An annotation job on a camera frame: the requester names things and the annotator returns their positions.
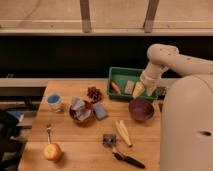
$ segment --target black chair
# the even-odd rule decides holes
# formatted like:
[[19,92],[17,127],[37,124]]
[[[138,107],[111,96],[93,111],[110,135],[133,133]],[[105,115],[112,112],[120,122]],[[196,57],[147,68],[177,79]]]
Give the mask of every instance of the black chair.
[[[14,164],[18,164],[21,159],[19,152],[21,150],[22,143],[11,139],[14,132],[16,133],[15,130],[18,122],[18,119],[7,112],[0,110],[0,170],[4,170]],[[6,152],[15,154],[12,158],[3,160],[3,156]]]

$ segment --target wooden table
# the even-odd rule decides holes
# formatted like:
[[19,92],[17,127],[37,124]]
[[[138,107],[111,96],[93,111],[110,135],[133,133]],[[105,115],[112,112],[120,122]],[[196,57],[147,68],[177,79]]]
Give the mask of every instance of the wooden table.
[[[72,97],[88,100],[87,88],[96,86],[103,94],[102,101],[109,117],[95,121],[90,127],[79,127],[69,116]],[[117,147],[121,152],[136,158],[146,165],[147,171],[159,170],[160,110],[153,102],[155,114],[146,124],[135,122],[128,112],[128,103],[110,100],[106,94],[107,80],[73,80],[49,82],[26,144],[19,171],[133,171],[139,170],[125,162],[117,161],[110,149],[102,145],[102,134],[117,134]],[[47,94],[58,92],[62,96],[63,112],[53,113],[45,102]],[[124,120],[129,130],[133,147],[129,148],[116,131],[115,121]],[[46,124],[52,124],[52,141],[63,151],[57,162],[46,161],[43,148],[47,144]]]

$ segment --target metal utensil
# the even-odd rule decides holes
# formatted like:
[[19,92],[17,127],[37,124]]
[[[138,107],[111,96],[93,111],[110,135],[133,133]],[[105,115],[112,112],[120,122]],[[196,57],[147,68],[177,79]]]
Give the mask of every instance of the metal utensil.
[[47,124],[47,125],[46,125],[46,130],[47,130],[47,135],[48,135],[47,141],[48,141],[48,143],[50,144],[50,143],[51,143],[51,138],[50,138],[51,124]]
[[135,160],[132,157],[126,156],[122,154],[117,148],[116,148],[116,135],[114,134],[103,134],[103,145],[104,147],[109,147],[112,149],[112,153],[114,154],[115,158],[117,160],[125,161],[131,165],[134,165],[138,168],[145,169],[145,165],[137,160]]

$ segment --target black handle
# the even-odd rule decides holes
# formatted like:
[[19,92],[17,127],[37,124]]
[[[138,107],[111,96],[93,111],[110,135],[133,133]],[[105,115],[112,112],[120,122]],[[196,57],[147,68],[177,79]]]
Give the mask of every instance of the black handle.
[[124,156],[123,154],[120,155],[119,153],[114,153],[114,156],[117,160],[122,160],[122,161],[125,161],[131,165],[134,165],[138,168],[141,168],[141,169],[145,169],[145,165],[135,159],[133,159],[132,157],[129,157],[129,156]]
[[124,161],[129,163],[129,164],[132,164],[132,165],[134,165],[138,168],[141,168],[141,169],[146,168],[146,166],[143,163],[141,163],[141,162],[139,162],[139,161],[137,161],[137,160],[135,160],[135,159],[133,159],[132,157],[129,157],[129,156],[125,156]]

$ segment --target small box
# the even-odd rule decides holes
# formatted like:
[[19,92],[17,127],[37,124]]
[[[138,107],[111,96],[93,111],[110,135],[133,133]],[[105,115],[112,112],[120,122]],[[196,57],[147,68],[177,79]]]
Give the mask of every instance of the small box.
[[108,116],[103,105],[100,102],[93,104],[95,116],[98,120],[102,120]]

